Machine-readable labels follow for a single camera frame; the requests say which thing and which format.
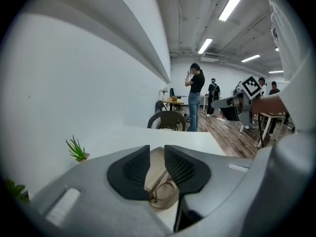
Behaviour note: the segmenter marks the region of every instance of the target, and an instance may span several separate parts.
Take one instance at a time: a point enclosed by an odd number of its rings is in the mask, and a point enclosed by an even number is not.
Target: white table
[[[208,96],[201,96],[202,98],[204,98],[204,103],[203,103],[203,111],[205,110],[205,103],[206,100],[208,99]]]
[[[268,130],[269,130],[269,126],[270,126],[271,120],[272,120],[272,119],[276,119],[276,118],[282,118],[281,125],[280,125],[280,127],[278,128],[278,130],[277,130],[276,136],[274,137],[274,139],[277,140],[277,138],[278,138],[278,136],[279,136],[279,134],[280,134],[280,132],[281,132],[281,129],[282,129],[284,120],[285,120],[285,114],[283,114],[283,113],[279,113],[279,114],[260,113],[260,114],[263,115],[263,116],[268,117],[268,122],[267,122],[266,128],[265,128],[265,130],[264,130],[264,132],[263,132],[263,135],[262,135],[262,140],[264,140],[265,137],[266,137],[266,135],[267,135],[267,132],[268,132]],[[263,127],[263,125],[264,125],[264,120],[265,120],[265,119],[262,118],[261,127]],[[259,140],[259,143],[258,143],[258,145],[257,145],[257,148],[259,148],[260,146],[261,146],[261,139]]]
[[[89,150],[89,159],[143,145],[150,145],[151,150],[164,147],[164,145],[177,145],[224,156],[224,152],[209,132],[181,132],[122,126]],[[171,230],[175,222],[177,206],[178,202],[168,210],[156,212],[157,217]]]

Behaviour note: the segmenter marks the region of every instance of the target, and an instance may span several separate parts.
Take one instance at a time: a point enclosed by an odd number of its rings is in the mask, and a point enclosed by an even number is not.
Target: air conditioner
[[[216,62],[219,61],[219,55],[212,54],[212,53],[204,53],[201,58],[203,62]]]

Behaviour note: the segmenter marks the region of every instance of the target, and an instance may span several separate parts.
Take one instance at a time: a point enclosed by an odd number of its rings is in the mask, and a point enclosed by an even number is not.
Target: succulent
[[[68,145],[68,147],[70,148],[70,150],[68,149],[68,151],[71,153],[70,155],[76,158],[76,161],[83,161],[87,159],[88,154],[86,154],[84,152],[84,148],[83,150],[80,147],[79,144],[79,140],[77,139],[78,143],[76,142],[74,136],[73,139],[70,140],[72,145],[68,143],[68,141],[66,140],[66,143]]]
[[[6,179],[5,187],[13,198],[27,203],[30,202],[29,198],[22,194],[22,191],[25,189],[25,185],[18,184],[15,186],[15,183],[12,180]]]

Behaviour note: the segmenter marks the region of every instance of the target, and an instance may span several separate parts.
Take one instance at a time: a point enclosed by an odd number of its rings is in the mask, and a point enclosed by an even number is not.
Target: ceiling
[[[243,65],[268,75],[282,70],[271,34],[268,0],[241,0],[226,21],[219,20],[228,0],[158,0],[171,57],[196,55],[206,38],[213,41],[205,52],[220,61]],[[241,63],[259,54],[260,58]]]

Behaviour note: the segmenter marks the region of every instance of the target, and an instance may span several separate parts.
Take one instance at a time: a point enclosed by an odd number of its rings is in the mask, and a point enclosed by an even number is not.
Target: black mesh pad
[[[199,192],[211,177],[209,167],[173,146],[164,146],[164,165],[177,185],[180,196]]]
[[[144,146],[118,161],[108,169],[110,185],[122,197],[131,200],[150,200],[144,190],[145,179],[150,168],[150,147]]]

